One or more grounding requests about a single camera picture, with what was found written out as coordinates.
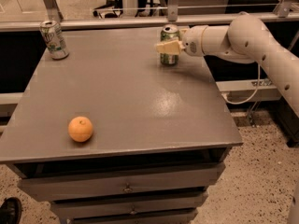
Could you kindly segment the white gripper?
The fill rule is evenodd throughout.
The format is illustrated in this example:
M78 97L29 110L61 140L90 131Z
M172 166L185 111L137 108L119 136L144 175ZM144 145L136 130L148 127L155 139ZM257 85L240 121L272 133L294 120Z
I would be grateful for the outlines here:
M178 39L171 39L159 42L155 45L156 51L161 54L179 55L183 50L190 55L203 57L203 35L207 28L203 26L193 26L192 28L179 29L179 33L183 35L182 42Z

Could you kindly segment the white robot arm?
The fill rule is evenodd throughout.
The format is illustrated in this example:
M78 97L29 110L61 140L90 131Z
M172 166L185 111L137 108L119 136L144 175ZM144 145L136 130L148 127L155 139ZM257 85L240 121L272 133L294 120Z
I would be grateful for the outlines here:
M237 16L225 28L195 26L180 42L164 42L159 50L256 62L287 104L298 109L298 58L250 14ZM256 128L239 110L233 118L245 143L230 150L226 170L191 224L298 224L299 150L283 144L282 131L267 110L258 113Z

